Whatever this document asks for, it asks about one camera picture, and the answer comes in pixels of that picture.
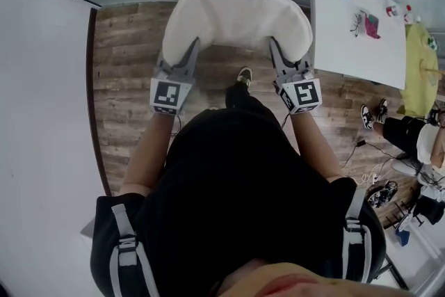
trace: white table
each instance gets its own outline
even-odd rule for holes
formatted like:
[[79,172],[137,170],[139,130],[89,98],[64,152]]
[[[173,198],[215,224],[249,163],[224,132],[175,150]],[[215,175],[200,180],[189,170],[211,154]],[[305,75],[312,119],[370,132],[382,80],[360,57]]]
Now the white table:
[[[392,0],[311,0],[312,60],[320,70],[405,88],[406,41],[403,17],[389,17]],[[376,40],[354,37],[354,14],[367,10],[379,19]]]

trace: shoe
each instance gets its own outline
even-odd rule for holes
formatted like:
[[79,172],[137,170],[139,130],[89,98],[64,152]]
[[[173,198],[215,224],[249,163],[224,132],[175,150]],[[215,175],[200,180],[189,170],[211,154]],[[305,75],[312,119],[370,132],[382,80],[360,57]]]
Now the shoe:
[[250,87],[250,82],[252,82],[252,70],[249,67],[244,67],[238,73],[236,81],[244,83],[247,87]]
[[388,116],[388,101],[385,98],[383,98],[380,101],[380,113],[377,116],[377,122],[384,124],[387,116]]
[[388,181],[383,187],[373,189],[368,196],[368,203],[373,208],[380,208],[391,202],[398,191],[398,184],[395,181]]
[[369,113],[369,109],[368,107],[363,104],[362,105],[362,120],[363,120],[363,125],[366,129],[372,129],[373,128],[373,122],[374,122],[374,118],[371,115],[371,113]]

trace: white cushion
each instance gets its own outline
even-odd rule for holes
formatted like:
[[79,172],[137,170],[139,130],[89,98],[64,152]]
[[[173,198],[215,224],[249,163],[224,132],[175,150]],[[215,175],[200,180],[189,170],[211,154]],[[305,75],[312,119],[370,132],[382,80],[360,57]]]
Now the white cushion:
[[201,50],[215,44],[268,54],[270,36],[292,63],[312,43],[310,23],[292,0],[179,0],[165,29],[163,57],[178,64],[196,37]]

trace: black shorts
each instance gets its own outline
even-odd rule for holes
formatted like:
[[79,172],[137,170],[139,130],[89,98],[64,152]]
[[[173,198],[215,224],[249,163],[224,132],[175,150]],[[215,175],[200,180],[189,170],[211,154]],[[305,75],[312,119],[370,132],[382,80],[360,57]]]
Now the black shorts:
[[417,159],[417,139],[424,126],[424,121],[410,116],[405,116],[402,120],[387,118],[383,125],[383,137],[413,159]]

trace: cable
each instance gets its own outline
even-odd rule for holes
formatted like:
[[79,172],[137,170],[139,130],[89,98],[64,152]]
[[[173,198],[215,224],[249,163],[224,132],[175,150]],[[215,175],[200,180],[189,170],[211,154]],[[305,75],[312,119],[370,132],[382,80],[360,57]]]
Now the cable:
[[348,159],[346,160],[345,164],[342,165],[341,168],[345,168],[346,164],[349,162],[350,158],[354,155],[355,149],[357,149],[357,148],[358,148],[358,145],[354,146],[354,150],[350,153]]
[[[381,153],[383,153],[383,154],[389,156],[389,159],[387,159],[387,160],[382,164],[382,167],[380,168],[380,171],[379,171],[379,173],[378,173],[378,176],[380,176],[380,173],[381,173],[381,171],[382,171],[382,169],[383,169],[383,166],[386,164],[386,162],[388,162],[388,161],[391,160],[391,159],[395,159],[395,160],[399,160],[400,162],[402,162],[403,164],[405,164],[407,167],[412,168],[413,170],[416,170],[416,172],[418,172],[418,174],[420,174],[420,176],[422,176],[422,178],[425,180],[425,182],[428,183],[428,184],[431,185],[431,186],[438,186],[439,183],[443,180],[443,178],[445,178],[445,176],[443,176],[443,177],[440,177],[438,180],[435,180],[434,178],[429,177],[427,174],[421,172],[421,168],[422,168],[422,166],[421,166],[419,169],[418,169],[418,168],[415,168],[415,167],[413,167],[413,166],[410,166],[410,165],[408,165],[406,162],[402,161],[401,159],[398,159],[397,157],[394,157],[394,156],[392,156],[392,155],[390,155],[390,154],[387,154],[385,151],[383,151],[383,150],[380,149],[379,147],[374,146],[374,145],[372,145],[372,144],[370,144],[370,143],[367,143],[366,141],[365,141],[364,143],[362,143],[360,146],[363,146],[363,145],[365,145],[365,144],[366,144],[366,145],[369,145],[369,146],[372,146],[372,147],[374,147],[375,149],[379,150]],[[348,159],[346,160],[345,164],[344,164],[341,168],[344,168],[344,167],[346,166],[346,164],[349,162],[350,158],[354,155],[355,149],[356,149],[357,147],[359,147],[359,144],[357,144],[356,146],[354,146],[353,151],[351,152],[351,154],[349,155],[349,157],[348,157]]]
[[[362,175],[362,180],[361,180],[360,182],[358,182],[354,177],[351,177],[351,178],[355,181],[355,183],[356,183],[358,186],[360,186],[360,185],[363,184],[363,183],[368,183],[368,182],[369,182],[369,179],[371,178],[371,175],[374,173],[374,168],[376,168],[377,166],[380,166],[380,170],[379,170],[379,172],[380,172],[380,171],[382,170],[382,164],[381,164],[381,163],[378,163],[377,165],[374,165],[374,166],[372,167],[372,169],[371,169],[369,175],[366,176],[366,173],[364,173],[364,174]],[[375,177],[373,177],[373,183],[372,183],[372,184],[375,183],[374,179],[375,179],[376,177],[378,177],[377,174],[374,173],[374,175],[375,175]]]
[[290,116],[290,113],[287,113],[286,117],[284,118],[283,123],[281,124],[281,128],[282,128],[282,129],[284,128],[284,126],[285,126],[285,124],[286,124],[286,121],[287,121],[287,118],[288,118],[289,116]]
[[178,128],[178,130],[175,133],[172,133],[170,135],[171,138],[176,138],[176,135],[181,131],[181,128],[182,128],[181,118],[179,117],[179,115],[176,115],[176,116],[177,116],[177,118],[179,120],[179,128]]
[[392,171],[393,169],[392,168],[390,168],[389,170],[388,170],[388,172],[386,172],[383,176],[381,176],[381,177],[379,177],[379,181],[384,177],[384,176],[386,176],[388,173],[390,173],[391,171]]
[[422,120],[424,123],[428,123],[428,119],[427,118],[423,118],[421,116],[415,116],[415,117],[413,117],[413,119]]

